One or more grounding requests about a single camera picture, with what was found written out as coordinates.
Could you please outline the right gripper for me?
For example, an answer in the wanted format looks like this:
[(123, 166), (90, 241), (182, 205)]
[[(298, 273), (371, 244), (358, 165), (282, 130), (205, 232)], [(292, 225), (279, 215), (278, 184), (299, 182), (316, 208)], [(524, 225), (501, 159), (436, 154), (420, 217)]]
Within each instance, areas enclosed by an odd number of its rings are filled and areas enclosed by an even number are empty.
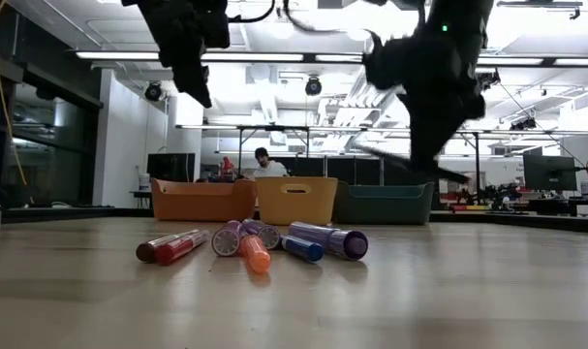
[[(466, 119), (481, 118), (486, 104), (476, 78), (479, 56), (447, 35), (416, 34), (383, 42), (362, 54), (366, 80), (378, 90), (402, 86), (412, 98), (454, 97)], [(424, 112), (411, 117), (411, 167), (430, 171), (435, 157), (461, 126), (461, 117)]]

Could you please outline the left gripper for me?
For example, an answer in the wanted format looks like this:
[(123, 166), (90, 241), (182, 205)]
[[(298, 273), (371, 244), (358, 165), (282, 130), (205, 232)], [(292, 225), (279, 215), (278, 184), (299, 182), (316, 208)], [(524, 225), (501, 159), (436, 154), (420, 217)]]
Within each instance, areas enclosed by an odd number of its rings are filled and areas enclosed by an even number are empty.
[(229, 24), (225, 20), (170, 19), (150, 24), (150, 31), (159, 48), (159, 61), (173, 72), (173, 81), (180, 93), (186, 93), (204, 108), (212, 107), (207, 81), (209, 67), (175, 66), (198, 62), (208, 48), (230, 46)]

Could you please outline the violet wide-cap marker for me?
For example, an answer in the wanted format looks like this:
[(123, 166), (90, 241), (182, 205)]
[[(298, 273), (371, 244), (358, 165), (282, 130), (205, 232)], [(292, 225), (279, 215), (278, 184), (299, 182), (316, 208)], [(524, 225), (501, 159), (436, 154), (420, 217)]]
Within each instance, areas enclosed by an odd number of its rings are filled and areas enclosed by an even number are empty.
[(342, 230), (294, 222), (289, 226), (288, 233), (292, 237), (321, 245), (328, 254), (353, 261), (363, 258), (369, 246), (367, 236), (357, 230)]

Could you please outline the purple thick marker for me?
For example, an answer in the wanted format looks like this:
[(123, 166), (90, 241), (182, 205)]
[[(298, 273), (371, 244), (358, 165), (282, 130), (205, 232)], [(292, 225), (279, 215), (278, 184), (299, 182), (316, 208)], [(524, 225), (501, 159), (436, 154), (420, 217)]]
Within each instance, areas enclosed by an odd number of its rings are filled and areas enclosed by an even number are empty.
[(239, 221), (229, 221), (212, 235), (212, 250), (220, 257), (234, 256), (240, 250), (244, 234), (245, 230)]
[(276, 227), (254, 219), (245, 219), (242, 226), (248, 234), (260, 238), (267, 250), (281, 248), (281, 235)]

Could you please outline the blue marker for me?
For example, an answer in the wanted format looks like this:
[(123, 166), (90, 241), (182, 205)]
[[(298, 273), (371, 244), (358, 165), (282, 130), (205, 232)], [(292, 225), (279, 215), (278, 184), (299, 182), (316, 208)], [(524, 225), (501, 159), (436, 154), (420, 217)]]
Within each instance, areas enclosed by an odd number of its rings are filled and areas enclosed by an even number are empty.
[(288, 253), (311, 263), (320, 261), (325, 254), (321, 245), (303, 238), (283, 236), (281, 245)]

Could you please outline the bright red thin marker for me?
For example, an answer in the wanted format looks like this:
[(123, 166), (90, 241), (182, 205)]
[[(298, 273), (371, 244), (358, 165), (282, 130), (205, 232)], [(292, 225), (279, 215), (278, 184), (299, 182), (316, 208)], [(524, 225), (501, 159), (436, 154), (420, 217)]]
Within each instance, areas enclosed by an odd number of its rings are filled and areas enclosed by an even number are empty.
[(187, 255), (209, 238), (207, 230), (195, 230), (160, 245), (155, 250), (156, 263), (167, 266)]

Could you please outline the dark red thin marker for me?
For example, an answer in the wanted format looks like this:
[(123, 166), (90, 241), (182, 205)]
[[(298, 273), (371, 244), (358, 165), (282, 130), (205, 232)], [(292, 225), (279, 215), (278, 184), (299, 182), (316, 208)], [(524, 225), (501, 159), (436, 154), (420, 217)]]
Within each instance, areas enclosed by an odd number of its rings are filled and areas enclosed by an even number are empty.
[(160, 238), (155, 238), (147, 242), (143, 242), (138, 245), (136, 249), (136, 256), (137, 258), (144, 263), (155, 263), (156, 262), (156, 249), (164, 245), (170, 241), (173, 241), (177, 238), (182, 238), (188, 235), (191, 235), (192, 231), (183, 232), (179, 234), (168, 235)]

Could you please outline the orange highlighter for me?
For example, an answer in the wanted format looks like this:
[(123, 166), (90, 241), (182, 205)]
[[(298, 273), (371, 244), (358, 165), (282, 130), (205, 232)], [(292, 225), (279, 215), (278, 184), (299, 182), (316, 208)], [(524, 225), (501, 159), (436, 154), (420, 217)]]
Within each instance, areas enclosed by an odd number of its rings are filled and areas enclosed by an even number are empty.
[(245, 236), (240, 245), (241, 254), (246, 258), (252, 271), (266, 273), (270, 269), (271, 256), (263, 241), (254, 235)]

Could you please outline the teal plastic bin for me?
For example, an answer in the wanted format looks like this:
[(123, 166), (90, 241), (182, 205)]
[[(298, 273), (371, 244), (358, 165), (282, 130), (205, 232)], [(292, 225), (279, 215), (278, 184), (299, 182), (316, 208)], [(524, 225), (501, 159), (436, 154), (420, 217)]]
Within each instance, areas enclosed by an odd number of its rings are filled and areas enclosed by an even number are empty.
[(349, 185), (339, 181), (332, 221), (352, 225), (425, 225), (435, 183), (418, 185)]

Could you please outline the long ceiling light strip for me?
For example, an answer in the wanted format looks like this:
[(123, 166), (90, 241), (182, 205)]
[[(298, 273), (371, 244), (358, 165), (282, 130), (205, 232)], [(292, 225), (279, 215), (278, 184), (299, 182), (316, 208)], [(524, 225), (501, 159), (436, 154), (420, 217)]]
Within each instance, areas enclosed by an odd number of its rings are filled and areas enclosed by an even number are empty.
[[(131, 61), (155, 62), (159, 60), (156, 51), (89, 51), (77, 50), (79, 59), (90, 61)], [(361, 64), (361, 53), (266, 53), (251, 51), (211, 51), (202, 58), (206, 63), (306, 63), (306, 64)], [(588, 56), (511, 56), (481, 55), (478, 64), (484, 67), (520, 68), (541, 66), (544, 68), (588, 68)]]

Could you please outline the small red object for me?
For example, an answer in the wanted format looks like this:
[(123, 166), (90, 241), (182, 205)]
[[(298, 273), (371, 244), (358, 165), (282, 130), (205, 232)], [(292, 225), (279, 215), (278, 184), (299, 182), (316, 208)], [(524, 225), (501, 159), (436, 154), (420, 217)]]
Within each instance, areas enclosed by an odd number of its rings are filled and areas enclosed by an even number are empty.
[(223, 157), (223, 162), (220, 167), (220, 177), (223, 182), (234, 182), (236, 179), (235, 166), (228, 156)]

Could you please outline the person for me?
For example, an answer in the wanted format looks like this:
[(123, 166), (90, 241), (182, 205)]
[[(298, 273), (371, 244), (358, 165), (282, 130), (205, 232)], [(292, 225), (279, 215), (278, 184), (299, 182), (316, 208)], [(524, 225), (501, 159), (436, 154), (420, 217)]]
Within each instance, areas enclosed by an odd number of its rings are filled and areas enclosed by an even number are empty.
[(255, 159), (258, 167), (254, 170), (254, 178), (259, 177), (283, 177), (288, 176), (286, 167), (269, 158), (268, 152), (264, 147), (258, 147), (255, 150)]

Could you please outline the orange plastic bin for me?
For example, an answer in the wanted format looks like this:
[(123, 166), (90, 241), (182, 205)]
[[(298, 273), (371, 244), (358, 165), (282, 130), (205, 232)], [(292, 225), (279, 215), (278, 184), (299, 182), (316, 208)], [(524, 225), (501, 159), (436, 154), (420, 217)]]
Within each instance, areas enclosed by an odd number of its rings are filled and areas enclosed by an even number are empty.
[(257, 187), (248, 179), (234, 183), (152, 180), (154, 217), (162, 221), (228, 222), (254, 215)]

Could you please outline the yellow plastic bin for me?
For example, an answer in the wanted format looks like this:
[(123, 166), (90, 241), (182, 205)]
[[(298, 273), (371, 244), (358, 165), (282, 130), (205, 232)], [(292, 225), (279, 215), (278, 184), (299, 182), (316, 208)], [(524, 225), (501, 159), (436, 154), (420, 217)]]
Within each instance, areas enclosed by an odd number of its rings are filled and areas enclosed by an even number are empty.
[(260, 177), (255, 180), (260, 219), (288, 226), (331, 222), (338, 179), (321, 176)]

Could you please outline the black aluminium table frame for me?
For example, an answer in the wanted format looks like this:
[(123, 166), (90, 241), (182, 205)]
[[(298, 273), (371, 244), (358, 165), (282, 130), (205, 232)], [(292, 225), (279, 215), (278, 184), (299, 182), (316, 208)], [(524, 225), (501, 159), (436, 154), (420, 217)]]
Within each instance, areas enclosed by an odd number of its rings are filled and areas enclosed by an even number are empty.
[[(114, 207), (9, 208), (2, 211), (1, 222), (10, 224), (104, 217), (152, 218), (153, 212), (148, 209)], [(491, 214), (480, 211), (457, 213), (433, 211), (429, 221), (433, 223), (497, 224), (588, 234), (588, 218), (585, 217)]]

